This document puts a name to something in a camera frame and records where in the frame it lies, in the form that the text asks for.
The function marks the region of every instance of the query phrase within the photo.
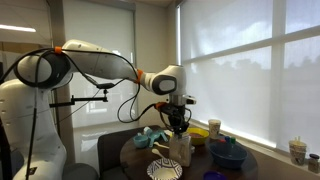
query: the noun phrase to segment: bottle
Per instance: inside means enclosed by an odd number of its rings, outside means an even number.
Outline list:
[[[169,158],[181,166],[189,167],[191,163],[191,137],[189,133],[173,134],[169,141]]]
[[[314,173],[319,173],[319,156],[316,154],[309,154],[308,170]]]

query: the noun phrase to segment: dark table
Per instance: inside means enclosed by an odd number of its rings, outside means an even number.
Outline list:
[[[189,167],[182,167],[183,173],[180,179],[201,180],[203,174],[207,171],[217,171],[227,177],[228,180],[255,180],[258,179],[257,161],[248,151],[248,157],[242,164],[241,169],[231,170],[219,167],[213,162],[213,158],[207,148],[207,145],[213,140],[207,138],[205,145],[195,146],[195,152],[192,154]],[[159,141],[160,144],[167,145],[167,142]],[[169,149],[154,145],[162,155],[169,158]],[[147,167],[152,161],[160,157],[151,152],[152,148],[137,149],[133,144],[133,139],[129,139],[121,149],[120,161],[124,164],[124,172],[133,180],[150,179],[147,174]]]

